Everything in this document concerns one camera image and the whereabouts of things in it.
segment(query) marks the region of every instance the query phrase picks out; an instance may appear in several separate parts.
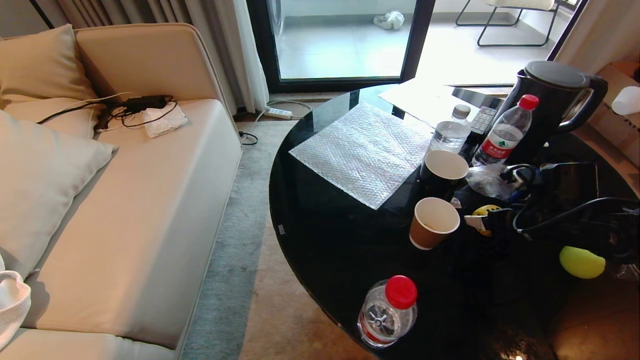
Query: glass door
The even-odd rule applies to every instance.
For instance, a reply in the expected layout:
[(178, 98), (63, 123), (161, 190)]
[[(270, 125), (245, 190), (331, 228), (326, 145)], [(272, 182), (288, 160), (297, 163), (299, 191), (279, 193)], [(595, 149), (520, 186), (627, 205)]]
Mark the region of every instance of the glass door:
[(247, 0), (270, 92), (415, 76), (435, 0)]

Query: red bottle cap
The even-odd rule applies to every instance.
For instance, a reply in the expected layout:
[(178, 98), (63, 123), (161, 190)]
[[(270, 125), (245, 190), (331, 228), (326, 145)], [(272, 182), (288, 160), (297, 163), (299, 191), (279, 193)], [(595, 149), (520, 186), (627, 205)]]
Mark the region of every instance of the red bottle cap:
[(518, 101), (518, 106), (525, 110), (531, 111), (535, 109), (539, 103), (540, 99), (537, 96), (526, 94), (520, 98), (520, 101)]
[(393, 307), (406, 310), (412, 307), (418, 299), (418, 289), (408, 277), (396, 275), (387, 282), (385, 296)]

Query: plastic water bottle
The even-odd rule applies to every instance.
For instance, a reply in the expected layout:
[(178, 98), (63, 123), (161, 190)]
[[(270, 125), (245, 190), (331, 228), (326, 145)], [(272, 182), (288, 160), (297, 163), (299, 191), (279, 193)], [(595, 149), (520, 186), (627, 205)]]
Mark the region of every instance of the plastic water bottle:
[(467, 116), (469, 116), (470, 112), (471, 108), (467, 105), (456, 105), (453, 108), (451, 120), (446, 120), (436, 125), (436, 131), (431, 137), (427, 152), (446, 150), (455, 154), (459, 153), (469, 133), (471, 133), (471, 123), (467, 121)]
[(406, 276), (377, 282), (367, 293), (358, 317), (362, 340), (375, 348), (395, 343), (415, 323), (417, 298), (418, 289)]
[(503, 163), (529, 130), (531, 112), (539, 102), (536, 96), (523, 95), (518, 106), (505, 111), (474, 154), (471, 165)]

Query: carpet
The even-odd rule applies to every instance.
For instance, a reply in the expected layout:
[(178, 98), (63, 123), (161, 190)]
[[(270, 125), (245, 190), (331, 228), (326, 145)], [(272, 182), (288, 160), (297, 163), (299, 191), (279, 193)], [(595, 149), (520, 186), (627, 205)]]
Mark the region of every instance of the carpet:
[(182, 360), (375, 359), (302, 288), (271, 225), (271, 164), (295, 123), (236, 124), (260, 141), (244, 147)]

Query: green ball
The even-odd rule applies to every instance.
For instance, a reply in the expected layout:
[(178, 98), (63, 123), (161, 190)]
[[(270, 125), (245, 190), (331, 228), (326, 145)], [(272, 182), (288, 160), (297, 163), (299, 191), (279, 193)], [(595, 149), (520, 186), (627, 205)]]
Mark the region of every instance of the green ball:
[(560, 251), (560, 264), (573, 276), (593, 279), (604, 271), (605, 260), (588, 250), (565, 246)]

